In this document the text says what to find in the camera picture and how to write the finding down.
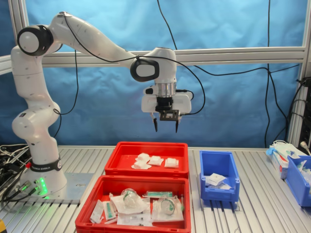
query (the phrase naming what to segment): metal table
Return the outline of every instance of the metal table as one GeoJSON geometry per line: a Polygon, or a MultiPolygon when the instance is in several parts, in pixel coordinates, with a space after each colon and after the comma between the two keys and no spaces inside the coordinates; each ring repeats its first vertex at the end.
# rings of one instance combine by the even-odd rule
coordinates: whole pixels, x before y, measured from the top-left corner
{"type": "MultiPolygon", "coordinates": [[[[60,146],[66,172],[94,173],[80,205],[35,199],[0,210],[9,233],[73,233],[74,221],[114,147],[60,146]]],[[[189,148],[191,229],[195,233],[311,233],[311,208],[301,208],[263,149],[189,148]],[[199,150],[232,151],[241,180],[237,203],[200,199],[199,150]]]]}

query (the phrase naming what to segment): blue backdrop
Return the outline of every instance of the blue backdrop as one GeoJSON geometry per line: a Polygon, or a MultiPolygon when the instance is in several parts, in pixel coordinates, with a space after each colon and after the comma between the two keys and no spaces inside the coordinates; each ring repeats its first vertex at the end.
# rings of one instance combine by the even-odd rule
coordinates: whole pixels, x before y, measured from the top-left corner
{"type": "MultiPolygon", "coordinates": [[[[161,0],[161,7],[179,49],[265,47],[267,45],[268,0],[161,0]]],[[[274,0],[271,3],[270,46],[301,46],[306,0],[274,0]]],[[[14,46],[7,1],[0,1],[0,23],[4,43],[1,55],[14,46]]],[[[157,8],[156,0],[27,1],[30,24],[49,24],[59,11],[68,11],[98,27],[112,41],[127,50],[173,48],[170,34],[157,8]]],[[[62,51],[72,51],[63,47],[62,51]]],[[[271,64],[271,71],[295,64],[271,64]]],[[[212,73],[239,72],[266,66],[202,66],[212,73]]],[[[197,68],[206,91],[202,112],[183,117],[175,134],[174,123],[159,122],[154,130],[148,114],[140,109],[142,90],[152,85],[134,81],[122,67],[79,68],[80,90],[75,109],[63,116],[56,137],[58,144],[115,145],[119,141],[173,141],[190,146],[263,147],[267,125],[265,89],[267,72],[257,70],[241,75],[213,77],[197,68]]],[[[62,112],[73,105],[75,68],[45,68],[46,83],[52,99],[62,112]]],[[[278,103],[288,112],[294,96],[298,67],[273,73],[278,103]]],[[[192,110],[203,103],[198,81],[183,67],[177,69],[177,87],[195,93],[192,110]]],[[[15,90],[12,74],[0,78],[0,143],[22,142],[12,132],[14,117],[27,108],[15,90]]],[[[268,143],[285,120],[276,108],[270,83],[268,108],[271,118],[268,143]]],[[[51,135],[59,121],[50,127],[51,135]]]]}

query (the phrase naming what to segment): sterile packaging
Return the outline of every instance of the sterile packaging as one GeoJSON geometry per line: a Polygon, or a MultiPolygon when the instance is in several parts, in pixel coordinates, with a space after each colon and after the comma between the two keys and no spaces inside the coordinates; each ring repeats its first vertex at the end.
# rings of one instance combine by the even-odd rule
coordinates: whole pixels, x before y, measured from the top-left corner
{"type": "Polygon", "coordinates": [[[133,169],[144,169],[144,170],[146,170],[146,169],[151,168],[151,165],[146,164],[146,162],[143,161],[143,160],[138,160],[138,161],[136,161],[136,162],[132,165],[132,168],[133,168],[133,169]]]}
{"type": "Polygon", "coordinates": [[[119,214],[118,225],[128,226],[145,226],[152,227],[151,211],[150,211],[150,198],[144,198],[142,201],[148,206],[146,210],[137,214],[119,214]]]}
{"type": "Polygon", "coordinates": [[[150,161],[148,162],[148,164],[156,165],[156,166],[161,166],[163,161],[164,161],[164,159],[161,159],[160,156],[151,156],[150,161]]]}
{"type": "Polygon", "coordinates": [[[165,166],[164,167],[174,167],[174,168],[177,168],[178,165],[179,165],[179,160],[178,159],[167,158],[165,160],[165,166]]]}
{"type": "Polygon", "coordinates": [[[106,221],[116,217],[116,213],[111,208],[110,201],[103,201],[106,221]]]}
{"type": "Polygon", "coordinates": [[[153,192],[153,191],[147,191],[144,195],[142,195],[144,198],[161,198],[161,197],[173,197],[173,192],[153,192]]]}
{"type": "Polygon", "coordinates": [[[303,169],[303,166],[305,165],[305,163],[307,162],[307,160],[302,161],[300,164],[297,165],[298,170],[301,172],[303,169]]]}
{"type": "Polygon", "coordinates": [[[278,171],[281,179],[286,179],[287,170],[288,170],[288,159],[280,155],[274,146],[266,151],[266,154],[269,156],[274,168],[278,171]]]}
{"type": "Polygon", "coordinates": [[[278,151],[278,153],[283,157],[285,157],[286,159],[287,156],[290,156],[293,159],[299,159],[300,155],[306,155],[305,153],[301,152],[296,147],[294,147],[292,144],[286,143],[281,140],[273,142],[273,146],[278,151]]]}
{"type": "Polygon", "coordinates": [[[102,219],[104,218],[102,217],[103,211],[104,211],[104,204],[100,200],[97,200],[97,203],[89,220],[92,223],[101,223],[102,219]]]}
{"type": "Polygon", "coordinates": [[[132,189],[125,189],[120,196],[112,197],[119,214],[136,214],[148,208],[141,197],[132,189]]]}
{"type": "Polygon", "coordinates": [[[226,177],[219,175],[219,174],[216,174],[216,173],[213,173],[210,176],[205,176],[205,184],[207,186],[209,186],[209,185],[218,186],[225,179],[226,179],[226,177]]]}
{"type": "Polygon", "coordinates": [[[213,186],[213,185],[210,185],[209,188],[218,188],[218,189],[224,189],[224,190],[229,190],[231,189],[232,187],[224,182],[220,183],[219,185],[217,186],[213,186]]]}
{"type": "Polygon", "coordinates": [[[153,222],[183,221],[181,203],[177,196],[154,200],[151,220],[153,222]]]}
{"type": "Polygon", "coordinates": [[[138,155],[138,157],[135,160],[136,161],[144,161],[146,163],[150,160],[150,157],[146,153],[141,153],[140,155],[138,155]]]}

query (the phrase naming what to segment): blue plastic bin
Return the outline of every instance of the blue plastic bin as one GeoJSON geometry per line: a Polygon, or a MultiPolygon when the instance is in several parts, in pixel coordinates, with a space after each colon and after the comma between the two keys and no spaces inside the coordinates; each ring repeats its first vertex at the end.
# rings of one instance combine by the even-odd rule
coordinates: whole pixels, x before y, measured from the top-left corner
{"type": "Polygon", "coordinates": [[[200,151],[201,161],[201,198],[203,200],[238,201],[240,192],[240,179],[237,167],[231,152],[200,151]],[[232,187],[230,190],[207,188],[205,176],[216,173],[225,176],[224,182],[232,187]]]}
{"type": "Polygon", "coordinates": [[[300,206],[311,206],[310,185],[297,168],[297,165],[304,160],[307,160],[304,166],[311,168],[311,157],[300,156],[300,159],[292,159],[288,156],[288,160],[286,182],[300,206]]]}

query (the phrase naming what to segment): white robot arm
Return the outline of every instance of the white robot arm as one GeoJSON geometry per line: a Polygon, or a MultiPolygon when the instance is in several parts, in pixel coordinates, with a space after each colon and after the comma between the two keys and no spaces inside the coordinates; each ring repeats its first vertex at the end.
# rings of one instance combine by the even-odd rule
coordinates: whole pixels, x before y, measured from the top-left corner
{"type": "Polygon", "coordinates": [[[41,63],[44,55],[59,50],[62,44],[105,61],[118,62],[130,69],[136,81],[154,80],[155,85],[143,91],[141,108],[151,114],[156,131],[154,113],[159,113],[160,120],[175,121],[177,132],[182,115],[191,111],[192,94],[176,93],[176,63],[171,61],[176,60],[176,55],[171,49],[156,48],[143,57],[135,56],[92,25],[66,12],[57,14],[49,26],[22,29],[17,43],[11,52],[12,73],[17,93],[25,98],[28,109],[14,119],[12,127],[14,133],[29,145],[32,162],[20,182],[30,181],[38,186],[33,196],[54,193],[67,182],[61,169],[57,142],[48,132],[48,127],[58,118],[54,109],[60,112],[60,108],[47,91],[41,63]]]}

